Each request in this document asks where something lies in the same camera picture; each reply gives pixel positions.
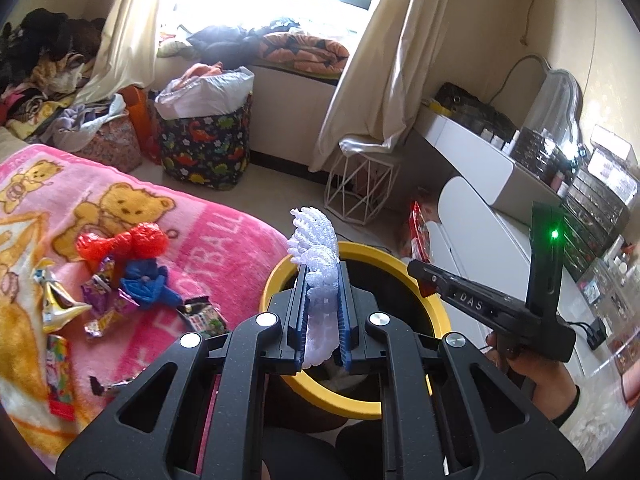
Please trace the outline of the person's right hand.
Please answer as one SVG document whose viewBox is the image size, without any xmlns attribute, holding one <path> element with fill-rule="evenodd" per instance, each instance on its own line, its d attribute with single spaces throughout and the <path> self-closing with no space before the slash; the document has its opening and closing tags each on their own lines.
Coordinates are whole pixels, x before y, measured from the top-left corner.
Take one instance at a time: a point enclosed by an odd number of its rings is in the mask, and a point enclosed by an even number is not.
<svg viewBox="0 0 640 480">
<path fill-rule="evenodd" d="M 532 402 L 555 427 L 568 421 L 578 407 L 580 389 L 562 362 L 530 351 L 521 351 L 506 362 L 516 374 L 534 383 Z"/>
</svg>

